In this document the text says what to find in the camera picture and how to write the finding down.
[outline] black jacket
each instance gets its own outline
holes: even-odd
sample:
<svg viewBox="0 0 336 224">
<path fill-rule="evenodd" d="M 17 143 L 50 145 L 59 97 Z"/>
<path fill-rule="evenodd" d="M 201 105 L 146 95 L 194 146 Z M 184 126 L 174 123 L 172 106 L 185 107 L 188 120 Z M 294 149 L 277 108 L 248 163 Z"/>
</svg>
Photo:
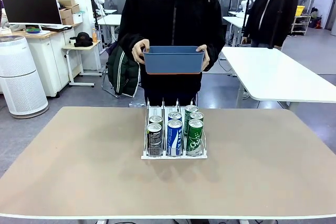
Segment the black jacket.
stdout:
<svg viewBox="0 0 336 224">
<path fill-rule="evenodd" d="M 282 14 L 278 26 L 275 27 L 281 1 L 283 1 Z M 270 44 L 273 31 L 276 29 L 274 45 L 282 46 L 289 32 L 290 25 L 294 20 L 298 1 L 299 0 L 270 0 L 259 30 L 261 16 L 268 0 L 256 0 L 250 10 L 244 37 L 250 36 L 251 39 L 255 39 L 259 43 Z"/>
<path fill-rule="evenodd" d="M 151 46 L 207 45 L 211 59 L 207 71 L 225 44 L 221 6 L 218 0 L 126 0 L 119 43 L 130 59 L 133 46 L 142 39 Z M 140 65 L 145 89 L 196 93 L 201 88 L 202 74 L 148 75 Z"/>
</svg>

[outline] beige tabletop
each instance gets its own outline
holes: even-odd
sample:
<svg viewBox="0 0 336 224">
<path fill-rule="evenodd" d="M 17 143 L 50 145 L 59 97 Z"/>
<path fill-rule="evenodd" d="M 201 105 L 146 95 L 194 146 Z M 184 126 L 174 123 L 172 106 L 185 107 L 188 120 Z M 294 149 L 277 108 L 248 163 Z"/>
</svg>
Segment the beige tabletop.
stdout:
<svg viewBox="0 0 336 224">
<path fill-rule="evenodd" d="M 99 44 L 100 40 L 97 40 L 97 42 L 92 42 L 93 45 L 89 47 L 75 47 L 72 44 L 66 44 L 62 47 L 62 49 L 65 50 L 91 50 L 93 47 L 95 47 L 97 44 Z"/>
<path fill-rule="evenodd" d="M 336 156 L 287 110 L 202 110 L 208 159 L 141 160 L 144 109 L 62 108 L 0 179 L 0 215 L 319 218 Z"/>
</svg>

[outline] soda can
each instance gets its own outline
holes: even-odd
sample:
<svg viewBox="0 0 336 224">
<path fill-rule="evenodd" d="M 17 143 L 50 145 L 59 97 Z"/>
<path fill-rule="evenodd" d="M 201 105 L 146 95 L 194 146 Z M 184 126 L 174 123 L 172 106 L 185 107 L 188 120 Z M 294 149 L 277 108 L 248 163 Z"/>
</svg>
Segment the soda can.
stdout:
<svg viewBox="0 0 336 224">
<path fill-rule="evenodd" d="M 195 105 L 188 105 L 185 107 L 185 113 L 184 113 L 184 135 L 188 135 L 188 124 L 189 124 L 189 120 L 190 120 L 190 114 L 192 112 L 196 112 L 198 111 L 198 107 Z"/>
<path fill-rule="evenodd" d="M 158 123 L 151 123 L 147 126 L 147 150 L 151 157 L 162 155 L 162 127 Z"/>
<path fill-rule="evenodd" d="M 203 115 L 202 112 L 199 112 L 199 111 L 197 111 L 197 112 L 192 112 L 192 113 L 190 114 L 190 119 L 199 119 L 199 120 L 201 120 L 201 121 L 203 122 L 204 115 Z"/>
<path fill-rule="evenodd" d="M 158 123 L 162 127 L 163 118 L 162 116 L 159 116 L 159 115 L 153 115 L 149 118 L 149 123 Z"/>
<path fill-rule="evenodd" d="M 176 119 L 168 121 L 168 128 L 167 128 L 168 156 L 181 156 L 183 154 L 182 135 L 183 135 L 182 122 Z"/>
<path fill-rule="evenodd" d="M 186 154 L 188 156 L 199 156 L 201 150 L 201 137 L 203 130 L 203 122 L 199 119 L 191 119 L 189 121 Z"/>
<path fill-rule="evenodd" d="M 182 121 L 182 114 L 180 112 L 170 112 L 168 114 L 168 121 L 174 119 Z"/>
</svg>

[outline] black can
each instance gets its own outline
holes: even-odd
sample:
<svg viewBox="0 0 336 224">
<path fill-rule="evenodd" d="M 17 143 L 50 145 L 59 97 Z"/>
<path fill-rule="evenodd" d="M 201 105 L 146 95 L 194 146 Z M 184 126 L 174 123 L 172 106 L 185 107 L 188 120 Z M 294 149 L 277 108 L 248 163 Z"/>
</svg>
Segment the black can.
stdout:
<svg viewBox="0 0 336 224">
<path fill-rule="evenodd" d="M 158 123 L 147 126 L 147 150 L 151 157 L 161 156 L 163 152 L 162 127 Z"/>
</svg>

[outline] green can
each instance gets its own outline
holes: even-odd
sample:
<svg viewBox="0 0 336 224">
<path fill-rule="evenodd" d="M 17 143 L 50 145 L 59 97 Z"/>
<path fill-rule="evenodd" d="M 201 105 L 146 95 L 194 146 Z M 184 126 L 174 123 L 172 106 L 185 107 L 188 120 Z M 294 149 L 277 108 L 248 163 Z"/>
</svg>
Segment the green can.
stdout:
<svg viewBox="0 0 336 224">
<path fill-rule="evenodd" d="M 188 156 L 201 155 L 202 130 L 203 130 L 203 122 L 201 120 L 191 119 L 189 121 L 187 148 L 186 148 L 186 154 Z"/>
<path fill-rule="evenodd" d="M 190 121 L 190 114 L 196 111 L 198 111 L 198 107 L 195 105 L 188 105 L 185 107 L 183 131 L 184 135 L 186 136 L 188 135 L 188 124 Z"/>
<path fill-rule="evenodd" d="M 190 114 L 190 119 L 199 119 L 203 122 L 203 119 L 204 119 L 204 115 L 202 112 L 193 112 Z"/>
<path fill-rule="evenodd" d="M 153 115 L 149 118 L 149 123 L 158 123 L 162 127 L 163 118 L 162 116 L 159 116 L 159 115 Z"/>
</svg>

